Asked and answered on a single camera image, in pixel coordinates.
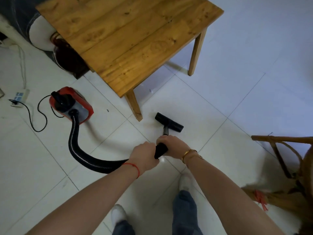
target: black floor brush head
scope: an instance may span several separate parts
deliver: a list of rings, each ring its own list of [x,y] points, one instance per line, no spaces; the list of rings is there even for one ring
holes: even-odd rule
[[[175,121],[171,120],[170,118],[167,118],[166,116],[160,114],[159,112],[156,114],[155,119],[164,126],[167,126],[169,129],[174,130],[178,133],[180,133],[184,128],[184,126],[182,126],[181,124],[176,123]]]

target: black handle grip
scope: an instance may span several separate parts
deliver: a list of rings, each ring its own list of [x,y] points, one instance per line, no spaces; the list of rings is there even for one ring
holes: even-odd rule
[[[156,146],[156,153],[154,154],[154,158],[158,159],[160,156],[165,154],[168,151],[167,146],[164,143],[159,143]]]

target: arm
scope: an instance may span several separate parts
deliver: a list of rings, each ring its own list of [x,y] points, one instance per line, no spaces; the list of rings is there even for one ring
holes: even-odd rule
[[[135,164],[142,175],[159,163],[154,153],[155,144],[145,142],[134,148],[127,162]],[[92,234],[137,176],[135,167],[122,165],[78,192],[27,234]]]
[[[167,155],[180,159],[190,147],[175,136],[161,136],[157,143]],[[184,158],[205,197],[217,213],[228,235],[283,235],[277,225],[232,180],[191,151]]]

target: shoe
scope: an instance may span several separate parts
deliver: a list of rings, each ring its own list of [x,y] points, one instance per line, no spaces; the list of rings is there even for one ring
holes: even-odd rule
[[[179,190],[186,190],[190,192],[192,187],[192,177],[189,173],[183,173],[179,179]]]
[[[127,220],[127,214],[123,207],[119,204],[116,204],[111,209],[111,221],[113,227],[115,227],[119,222]]]

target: denim pant leg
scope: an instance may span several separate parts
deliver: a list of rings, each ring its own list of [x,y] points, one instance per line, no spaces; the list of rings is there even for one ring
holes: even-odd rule
[[[112,235],[135,235],[135,231],[126,220],[123,220],[116,224]]]
[[[197,205],[191,194],[181,190],[173,201],[173,235],[203,235],[198,227]]]

